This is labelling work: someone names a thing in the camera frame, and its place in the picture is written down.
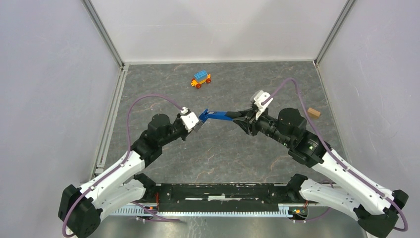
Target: cable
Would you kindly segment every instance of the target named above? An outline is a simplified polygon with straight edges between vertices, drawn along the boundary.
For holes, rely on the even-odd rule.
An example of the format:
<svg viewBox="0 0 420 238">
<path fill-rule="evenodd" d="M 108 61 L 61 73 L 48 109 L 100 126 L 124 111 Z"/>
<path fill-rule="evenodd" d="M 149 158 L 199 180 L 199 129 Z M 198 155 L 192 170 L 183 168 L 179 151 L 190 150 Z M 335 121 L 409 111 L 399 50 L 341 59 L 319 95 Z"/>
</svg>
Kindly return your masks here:
<svg viewBox="0 0 420 238">
<path fill-rule="evenodd" d="M 127 160 L 128 160 L 128 158 L 129 158 L 129 156 L 130 156 L 130 151 L 131 151 L 131 139 L 130 139 L 130 129 L 129 129 L 129 127 L 128 127 L 128 120 L 129 120 L 129 118 L 130 118 L 130 113 L 131 113 L 131 110 L 133 109 L 133 107 L 134 107 L 134 105 L 138 102 L 138 101 L 140 101 L 140 100 L 142 100 L 142 99 L 144 99 L 144 98 L 148 98 L 148 97 L 158 97 L 158 98 L 163 98 L 163 99 L 165 99 L 165 100 L 167 100 L 168 102 L 170 102 L 170 103 L 172 103 L 174 106 L 176 106 L 179 110 L 181 110 L 182 109 L 182 107 L 180 106 L 180 105 L 178 105 L 175 101 L 173 101 L 172 99 L 170 99 L 170 98 L 168 98 L 168 97 L 166 97 L 166 96 L 164 96 L 164 95 L 160 95 L 160 94 L 146 94 L 146 95 L 144 95 L 144 96 L 142 96 L 142 97 L 139 97 L 138 99 L 136 99 L 134 102 L 133 102 L 133 104 L 131 104 L 131 106 L 130 106 L 130 108 L 128 109 L 128 112 L 127 112 L 127 119 L 126 119 L 126 131 L 127 131 L 127 144 L 128 144 L 128 146 L 127 146 L 127 153 L 126 153 L 126 155 L 125 155 L 125 158 L 122 160 L 122 162 L 121 162 L 121 164 L 124 164 Z M 70 215 L 71 215 L 71 213 L 74 211 L 74 208 L 77 206 L 77 204 L 86 196 L 86 194 L 88 194 L 89 192 L 91 192 L 92 191 L 92 187 L 93 188 L 95 188 L 100 182 L 102 182 L 105 178 L 107 178 L 108 176 L 110 176 L 110 175 L 112 175 L 115 171 L 117 171 L 119 168 L 121 168 L 121 166 L 117 166 L 117 167 L 115 167 L 114 169 L 112 169 L 111 171 L 109 171 L 107 174 L 105 174 L 103 177 L 101 177 L 100 179 L 98 179 L 92 186 L 90 186 L 86 191 L 84 191 L 83 193 L 82 193 L 82 195 L 80 195 L 80 197 L 78 197 L 77 199 L 76 199 L 76 201 L 73 203 L 73 205 L 71 205 L 71 207 L 70 207 L 70 209 L 68 210 L 68 212 L 67 212 L 67 215 L 65 216 L 65 218 L 64 218 L 64 221 L 63 221 L 63 227 L 62 227 L 62 229 L 61 229 L 61 232 L 63 233 L 63 236 L 65 237 L 65 238 L 70 238 L 70 237 L 73 237 L 74 236 L 74 233 L 73 234 L 67 234 L 66 233 L 66 226 L 67 226 L 67 223 L 68 223 L 68 219 L 70 218 Z"/>
<path fill-rule="evenodd" d="M 165 218 L 165 217 L 161 217 L 159 215 L 156 215 L 155 213 L 153 213 L 149 209 L 145 208 L 142 204 L 140 204 L 138 202 L 131 202 L 131 203 L 133 203 L 136 206 L 141 207 L 143 209 L 143 211 L 151 214 L 153 217 L 160 219 L 160 220 L 145 220 L 145 222 L 180 222 L 181 221 L 179 219 L 168 219 L 168 218 Z"/>
<path fill-rule="evenodd" d="M 365 184 L 366 186 L 368 186 L 370 189 L 372 189 L 373 191 L 375 191 L 377 194 L 379 194 L 379 196 L 381 197 L 385 197 L 385 200 L 388 201 L 393 207 L 395 207 L 395 209 L 397 210 L 397 212 L 400 214 L 401 220 L 403 220 L 404 223 L 404 227 L 403 228 L 398 228 L 398 227 L 394 227 L 394 230 L 400 231 L 400 232 L 406 232 L 408 230 L 408 222 L 406 217 L 404 216 L 403 211 L 400 209 L 400 207 L 393 201 L 391 200 L 389 197 L 386 197 L 385 194 L 383 192 L 381 192 L 379 189 L 377 189 L 375 186 L 373 186 L 372 184 L 370 184 L 369 182 L 367 182 L 364 178 L 362 178 L 361 176 L 359 176 L 357 173 L 355 173 L 353 170 L 348 170 L 348 167 L 342 162 L 340 161 L 333 153 L 332 151 L 328 148 L 328 146 L 326 145 L 324 139 L 322 138 L 322 135 L 320 133 L 320 131 L 318 130 L 318 128 L 315 126 L 314 122 L 311 120 L 311 118 L 308 115 L 308 112 L 306 111 L 306 106 L 305 103 L 303 101 L 302 98 L 302 94 L 301 94 L 301 90 L 298 86 L 298 83 L 296 82 L 296 80 L 294 78 L 286 78 L 281 84 L 280 86 L 274 91 L 273 94 L 271 94 L 263 103 L 262 105 L 266 104 L 270 99 L 272 99 L 277 93 L 278 91 L 280 91 L 280 89 L 282 89 L 284 87 L 284 85 L 289 82 L 292 81 L 293 84 L 295 85 L 295 89 L 296 89 L 296 93 L 298 94 L 299 97 L 299 101 L 301 103 L 303 112 L 305 114 L 306 119 L 309 122 L 309 125 L 311 125 L 312 129 L 314 130 L 315 134 L 318 136 L 319 140 L 321 141 L 321 144 L 323 145 L 323 147 L 327 150 L 328 154 L 335 160 L 335 162 L 337 162 L 344 170 L 347 170 L 347 172 L 349 172 L 351 175 L 353 175 L 354 177 L 356 177 L 359 181 L 361 181 L 363 184 Z"/>
<path fill-rule="evenodd" d="M 322 184 L 322 183 L 324 183 L 324 182 L 329 182 L 329 184 L 331 185 L 331 188 L 334 188 L 334 185 L 332 184 L 332 181 L 331 180 L 329 180 L 329 179 L 324 179 L 324 180 L 322 180 L 320 183 Z M 314 217 L 314 218 L 311 218 L 311 219 L 307 219 L 307 220 L 304 220 L 304 221 L 300 221 L 300 220 L 293 220 L 293 222 L 294 223 L 306 223 L 306 222 L 313 222 L 313 221 L 316 221 L 316 220 L 319 220 L 319 219 L 321 219 L 321 218 L 323 218 L 323 217 L 325 217 L 328 213 L 330 213 L 331 212 L 331 208 L 330 207 L 328 207 L 328 209 L 324 212 L 324 213 L 322 213 L 321 215 L 319 215 L 319 216 L 317 216 L 317 217 Z"/>
</svg>

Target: toy car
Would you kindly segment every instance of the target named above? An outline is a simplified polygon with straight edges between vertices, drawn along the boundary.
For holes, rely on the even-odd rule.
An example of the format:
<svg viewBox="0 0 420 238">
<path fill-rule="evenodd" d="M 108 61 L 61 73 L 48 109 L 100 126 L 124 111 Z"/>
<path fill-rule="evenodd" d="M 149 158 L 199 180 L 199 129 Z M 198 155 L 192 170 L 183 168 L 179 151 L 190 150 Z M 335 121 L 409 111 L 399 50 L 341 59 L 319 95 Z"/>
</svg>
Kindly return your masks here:
<svg viewBox="0 0 420 238">
<path fill-rule="evenodd" d="M 191 86 L 196 87 L 197 89 L 201 88 L 203 83 L 210 83 L 211 75 L 207 74 L 205 70 L 194 74 L 193 80 L 191 80 Z"/>
</svg>

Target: purple cable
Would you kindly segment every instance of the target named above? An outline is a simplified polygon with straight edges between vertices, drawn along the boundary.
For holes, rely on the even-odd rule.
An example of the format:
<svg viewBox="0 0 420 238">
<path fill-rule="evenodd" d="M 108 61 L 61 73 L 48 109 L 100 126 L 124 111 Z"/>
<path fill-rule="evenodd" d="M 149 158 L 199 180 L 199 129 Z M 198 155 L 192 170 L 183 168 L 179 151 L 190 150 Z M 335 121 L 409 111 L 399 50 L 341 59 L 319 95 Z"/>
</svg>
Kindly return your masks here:
<svg viewBox="0 0 420 238">
<path fill-rule="evenodd" d="M 334 188 L 334 185 L 332 184 L 332 181 L 331 180 L 329 180 L 329 179 L 324 179 L 324 180 L 322 180 L 320 183 L 324 183 L 324 182 L 329 182 L 329 184 L 331 185 L 331 188 Z M 331 212 L 331 208 L 330 207 L 328 207 L 327 208 L 327 210 L 324 212 L 324 213 L 322 213 L 321 215 L 319 215 L 319 216 L 317 216 L 317 217 L 314 217 L 314 218 L 311 218 L 311 219 L 307 219 L 307 220 L 304 220 L 304 221 L 300 221 L 300 220 L 293 220 L 295 223 L 306 223 L 306 222 L 314 222 L 314 221 L 316 221 L 316 220 L 319 220 L 319 219 L 321 219 L 321 218 L 323 218 L 323 217 L 325 217 L 328 213 L 330 213 Z"/>
<path fill-rule="evenodd" d="M 142 204 L 140 204 L 138 202 L 131 202 L 131 203 L 133 203 L 136 206 L 141 207 L 143 209 L 143 211 L 151 214 L 153 217 L 160 219 L 160 220 L 145 220 L 145 222 L 180 222 L 181 221 L 179 219 L 168 219 L 168 218 L 165 218 L 165 217 L 161 217 L 159 215 L 156 215 L 155 213 L 153 213 L 149 209 L 145 208 Z"/>
<path fill-rule="evenodd" d="M 128 120 L 129 120 L 129 118 L 130 118 L 130 113 L 131 113 L 131 110 L 133 109 L 133 107 L 134 107 L 134 105 L 138 102 L 138 101 L 140 101 L 140 100 L 142 100 L 143 98 L 148 98 L 148 97 L 158 97 L 158 98 L 163 98 L 163 99 L 165 99 L 165 100 L 167 100 L 168 102 L 170 102 L 170 103 L 172 103 L 174 106 L 176 106 L 179 110 L 181 110 L 182 109 L 182 107 L 180 106 L 180 105 L 178 105 L 175 101 L 173 101 L 172 99 L 170 99 L 170 98 L 168 98 L 168 97 L 166 97 L 166 96 L 164 96 L 164 95 L 160 95 L 160 94 L 146 94 L 146 95 L 144 95 L 144 96 L 142 96 L 142 97 L 140 97 L 140 98 L 138 98 L 138 99 L 136 99 L 135 101 L 134 101 L 134 103 L 133 104 L 131 104 L 131 106 L 130 106 L 130 108 L 128 109 L 128 112 L 127 112 L 127 120 L 126 120 L 126 131 L 127 131 L 127 144 L 128 144 L 128 146 L 127 146 L 127 153 L 126 153 L 126 155 L 125 155 L 125 158 L 122 160 L 122 164 L 124 164 L 127 160 L 128 160 L 128 157 L 130 156 L 130 153 L 129 153 L 129 151 L 131 151 L 131 139 L 130 139 L 130 129 L 129 129 L 129 127 L 128 127 Z M 100 178 L 100 179 L 98 179 L 91 187 L 96 187 L 100 182 L 102 182 L 105 178 L 107 178 L 108 176 L 110 176 L 110 175 L 112 175 L 115 171 L 117 171 L 119 168 L 121 168 L 121 166 L 117 166 L 117 167 L 115 167 L 115 168 L 113 168 L 111 171 L 109 171 L 107 174 L 105 174 L 102 178 Z M 67 226 L 67 223 L 68 223 L 68 219 L 70 218 L 70 215 L 71 215 L 71 213 L 73 212 L 73 210 L 74 210 L 74 208 L 76 207 L 76 205 L 82 200 L 82 198 L 84 198 L 85 196 L 86 196 L 86 194 L 88 194 L 90 191 L 92 191 L 92 189 L 91 189 L 91 187 L 89 187 L 85 192 L 83 192 L 82 193 L 82 195 L 80 195 L 80 197 L 78 197 L 77 199 L 76 199 L 76 201 L 73 203 L 73 205 L 70 207 L 70 209 L 68 210 L 68 212 L 67 212 L 67 215 L 66 215 L 66 217 L 64 218 L 64 221 L 63 221 L 63 227 L 62 227 L 62 229 L 61 229 L 61 232 L 63 233 L 63 236 L 64 237 L 66 237 L 66 238 L 70 238 L 70 237 L 73 237 L 74 236 L 74 233 L 73 234 L 70 234 L 70 235 L 68 235 L 67 233 L 66 233 L 66 226 Z"/>
<path fill-rule="evenodd" d="M 323 147 L 327 150 L 328 154 L 335 160 L 335 162 L 337 162 L 342 168 L 344 168 L 345 170 L 347 170 L 347 166 L 341 162 L 332 152 L 331 150 L 328 148 L 328 146 L 326 145 L 324 139 L 322 138 L 322 135 L 320 133 L 320 131 L 318 130 L 318 128 L 315 126 L 314 122 L 311 120 L 311 118 L 309 117 L 307 111 L 306 111 L 306 106 L 305 103 L 303 102 L 303 98 L 302 98 L 302 94 L 301 94 L 301 90 L 298 86 L 298 83 L 296 82 L 296 80 L 294 78 L 286 78 L 281 84 L 280 86 L 275 90 L 275 92 L 273 94 L 271 94 L 263 103 L 262 105 L 266 104 L 270 99 L 272 99 L 277 93 L 278 91 L 280 91 L 280 89 L 282 89 L 284 87 L 284 85 L 289 82 L 292 81 L 293 84 L 295 85 L 295 89 L 296 89 L 296 93 L 298 94 L 299 97 L 299 101 L 301 103 L 303 112 L 305 114 L 306 119 L 309 122 L 309 125 L 311 125 L 312 129 L 314 130 L 315 134 L 318 136 L 319 140 L 321 141 L 321 144 L 323 145 Z M 383 192 L 381 192 L 379 189 L 377 189 L 375 186 L 371 185 L 369 182 L 367 182 L 364 178 L 362 178 L 361 176 L 359 176 L 357 173 L 355 173 L 352 170 L 347 170 L 351 175 L 353 175 L 354 177 L 356 177 L 358 180 L 360 180 L 363 184 L 365 184 L 366 186 L 368 186 L 370 189 L 372 189 L 373 191 L 375 191 L 377 194 L 379 194 L 379 196 L 381 197 L 385 197 L 385 194 Z M 401 220 L 403 220 L 404 223 L 404 228 L 398 228 L 398 227 L 394 227 L 394 230 L 400 231 L 400 232 L 406 232 L 408 230 L 408 222 L 406 217 L 404 216 L 403 211 L 400 209 L 400 207 L 393 201 L 391 200 L 389 197 L 385 198 L 386 201 L 388 201 L 393 207 L 395 207 L 395 209 L 397 210 L 397 212 L 400 214 L 401 216 Z"/>
</svg>

